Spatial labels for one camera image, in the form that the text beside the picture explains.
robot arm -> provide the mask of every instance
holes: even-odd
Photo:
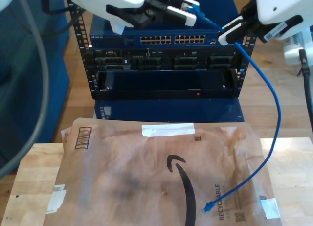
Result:
[[[110,21],[112,29],[122,34],[124,27],[144,28],[151,23],[172,22],[193,26],[196,16],[183,8],[197,5],[194,0],[72,0],[80,7]]]
[[[313,0],[251,0],[240,15],[223,27],[222,45],[233,44],[249,32],[263,43],[272,38],[283,40],[287,64],[300,64],[299,50],[305,49],[309,66],[313,65]]]

amazon padded mailer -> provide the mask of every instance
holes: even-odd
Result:
[[[281,225],[260,201],[274,198],[266,167],[203,213],[264,160],[246,124],[194,124],[194,134],[161,137],[143,136],[142,125],[74,121],[56,180],[67,192],[44,226]]]

qr code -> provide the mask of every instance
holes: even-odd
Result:
[[[235,213],[236,222],[246,221],[245,214],[243,212]]]
[[[266,196],[259,196],[260,197],[260,200],[266,200],[267,199],[267,197]]]

tape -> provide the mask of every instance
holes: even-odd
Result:
[[[64,190],[65,184],[55,185],[51,195],[51,199],[48,205],[47,214],[55,213],[63,203],[66,190]]]
[[[165,124],[165,125],[143,125],[142,135],[145,137],[158,136],[180,136],[195,133],[193,123]]]
[[[261,204],[268,220],[280,218],[276,198],[261,200]]]

gray cable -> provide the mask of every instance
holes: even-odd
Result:
[[[22,6],[22,9],[25,13],[29,26],[32,30],[34,40],[35,40],[35,43],[37,45],[37,49],[39,52],[39,57],[40,57],[40,61],[42,65],[42,72],[43,72],[43,100],[41,103],[39,118],[38,118],[38,121],[37,121],[37,124],[35,126],[33,133],[31,134],[30,138],[25,143],[25,145],[22,147],[22,149],[4,167],[0,169],[0,179],[3,176],[9,174],[20,163],[22,158],[31,149],[34,142],[36,142],[39,136],[39,133],[41,132],[45,123],[45,118],[46,118],[47,110],[48,110],[48,102],[49,102],[49,71],[48,71],[47,58],[45,55],[44,44],[40,37],[40,33],[37,29],[35,20],[31,14],[27,0],[19,0],[19,2]]]

